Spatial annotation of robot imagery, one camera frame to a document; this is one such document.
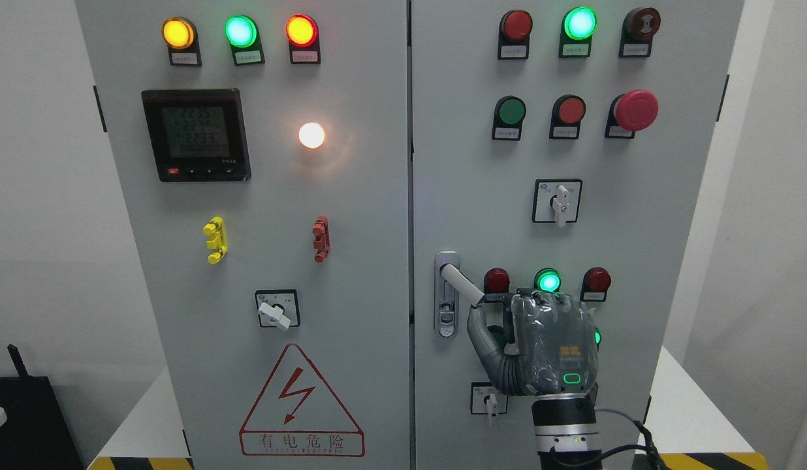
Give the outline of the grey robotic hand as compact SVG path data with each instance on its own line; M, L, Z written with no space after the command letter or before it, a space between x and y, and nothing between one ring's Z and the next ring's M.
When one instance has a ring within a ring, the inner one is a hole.
M467 332L490 383L506 396L589 394L599 369L586 304L564 292L520 289L509 297L516 354L488 330L484 304L469 309Z

